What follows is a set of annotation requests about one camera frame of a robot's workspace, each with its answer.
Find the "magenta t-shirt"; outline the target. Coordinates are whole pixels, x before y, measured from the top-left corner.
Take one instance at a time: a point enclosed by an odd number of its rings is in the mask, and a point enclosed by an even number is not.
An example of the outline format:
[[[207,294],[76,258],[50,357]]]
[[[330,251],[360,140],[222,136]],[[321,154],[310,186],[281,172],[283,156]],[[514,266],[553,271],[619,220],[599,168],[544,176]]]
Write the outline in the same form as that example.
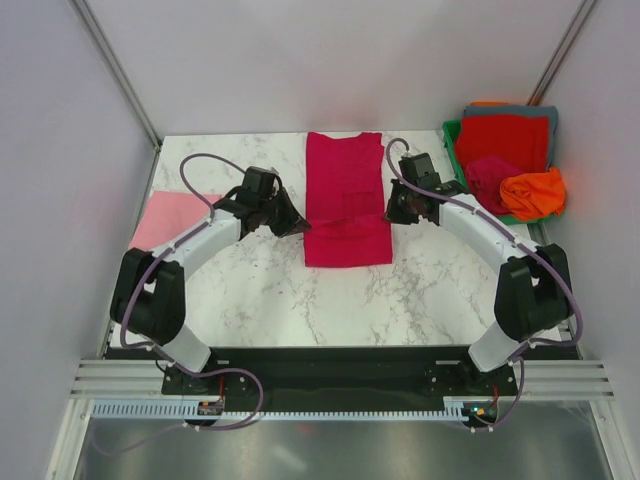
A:
[[[379,133],[306,139],[304,261],[313,268],[352,268],[393,261],[391,224],[384,220],[384,148]]]

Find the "light pink t-shirt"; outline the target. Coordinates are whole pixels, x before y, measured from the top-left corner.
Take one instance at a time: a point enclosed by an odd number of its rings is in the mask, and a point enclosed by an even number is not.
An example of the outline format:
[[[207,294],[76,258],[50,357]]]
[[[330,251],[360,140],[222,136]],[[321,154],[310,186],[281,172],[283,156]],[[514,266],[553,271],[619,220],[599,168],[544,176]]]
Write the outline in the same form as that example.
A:
[[[128,248],[153,250],[181,237],[209,213],[209,208],[191,193],[156,191],[146,204]]]

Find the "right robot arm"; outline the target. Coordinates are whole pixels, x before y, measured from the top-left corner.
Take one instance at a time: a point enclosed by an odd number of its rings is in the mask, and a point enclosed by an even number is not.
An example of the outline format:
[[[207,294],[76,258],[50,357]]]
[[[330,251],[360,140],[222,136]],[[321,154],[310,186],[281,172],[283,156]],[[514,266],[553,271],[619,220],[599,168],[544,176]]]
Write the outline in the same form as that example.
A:
[[[493,323],[468,347],[457,371],[465,391],[481,393],[495,371],[574,315],[567,255],[556,244],[540,246],[516,234],[459,182],[442,181],[429,155],[405,155],[389,165],[395,177],[386,220],[429,221],[463,241],[497,276]]]

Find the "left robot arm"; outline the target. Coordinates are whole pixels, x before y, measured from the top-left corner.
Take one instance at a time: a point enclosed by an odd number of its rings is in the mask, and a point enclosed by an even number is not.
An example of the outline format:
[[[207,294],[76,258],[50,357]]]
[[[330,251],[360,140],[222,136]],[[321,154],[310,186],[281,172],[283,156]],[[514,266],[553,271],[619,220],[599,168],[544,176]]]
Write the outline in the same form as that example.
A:
[[[211,348],[186,323],[187,280],[262,226],[277,238],[311,229],[276,171],[248,167],[241,173],[241,184],[216,202],[186,183],[206,214],[153,250],[129,249],[111,301],[110,316],[120,326],[121,346],[156,352],[184,372],[185,382],[198,393],[215,389],[220,371],[209,363]]]

